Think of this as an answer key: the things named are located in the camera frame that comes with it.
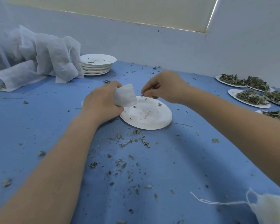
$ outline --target blue surface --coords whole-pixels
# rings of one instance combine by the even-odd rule
[[[0,92],[0,207],[37,166],[41,160],[39,150],[48,151],[72,118],[79,114],[81,110],[77,108],[89,92],[101,86],[104,80],[118,80],[123,85],[132,83],[136,95],[140,95],[143,85],[159,70],[118,61],[105,75],[74,79],[66,84],[56,84],[54,77],[48,77],[12,93]],[[188,73],[180,75],[193,86],[257,110],[232,98],[227,91],[234,87],[215,78]],[[23,99],[3,99],[21,97]],[[125,138],[120,143],[139,137],[130,136],[134,128],[120,118],[99,128],[90,146],[72,223],[127,220],[133,224],[172,224],[182,219],[185,223],[257,223],[247,205],[224,205],[218,209],[216,205],[199,202],[189,191],[210,201],[231,202],[245,200],[249,187],[259,194],[278,195],[280,188],[198,114],[182,105],[163,102],[171,109],[173,120],[163,129],[142,131],[151,144],[150,149],[141,142],[120,148],[119,143],[109,140],[117,133]],[[267,110],[278,109],[279,106],[272,104]],[[220,143],[212,143],[213,138],[218,138]],[[129,158],[129,154],[133,154],[135,160]],[[115,166],[115,160],[120,158],[127,162],[122,173],[116,171]],[[98,163],[95,169],[87,166],[92,161]],[[7,177],[13,182],[2,188],[1,182]],[[138,184],[140,193],[136,194],[135,188],[130,186]],[[148,184],[153,189],[145,189]],[[134,214],[130,214],[129,209],[133,209]]]

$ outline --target beige roller shade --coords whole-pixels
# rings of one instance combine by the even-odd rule
[[[205,32],[216,0],[7,0],[109,19]]]

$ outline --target person's left arm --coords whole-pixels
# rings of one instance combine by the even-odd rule
[[[123,111],[113,103],[116,87],[121,84],[112,81],[85,98],[81,114],[0,209],[0,224],[71,222],[93,135],[100,124]]]

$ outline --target plate filled with dried herbs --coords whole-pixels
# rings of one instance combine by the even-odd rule
[[[120,117],[134,127],[157,130],[171,123],[172,112],[167,105],[157,99],[137,96],[137,105],[124,107]]]
[[[249,88],[254,89],[254,90],[258,90],[258,91],[261,91],[261,92],[264,92],[264,91],[273,92],[273,91],[275,91],[272,87],[269,87],[267,82],[263,81],[262,79],[260,79],[258,77],[248,76],[248,78],[245,79],[245,83],[248,85]]]
[[[278,111],[262,111],[262,110],[257,110],[256,111],[257,113],[260,113],[260,114],[264,114],[266,116],[269,116],[269,117],[272,117],[274,119],[278,119],[280,120],[280,110]]]
[[[227,84],[229,86],[235,86],[240,88],[247,87],[246,82],[244,80],[239,80],[237,75],[222,74],[222,75],[217,75],[215,78],[219,82]]]
[[[235,99],[254,107],[258,108],[269,108],[271,104],[267,101],[265,96],[260,96],[255,90],[228,90],[228,93]]]
[[[267,99],[277,105],[280,105],[280,92],[278,90],[273,92],[264,92],[264,96],[267,97]]]

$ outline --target person's right arm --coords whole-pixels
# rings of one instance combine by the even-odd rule
[[[280,186],[279,120],[188,85],[172,71],[162,71],[150,79],[141,93],[186,105],[197,112]]]

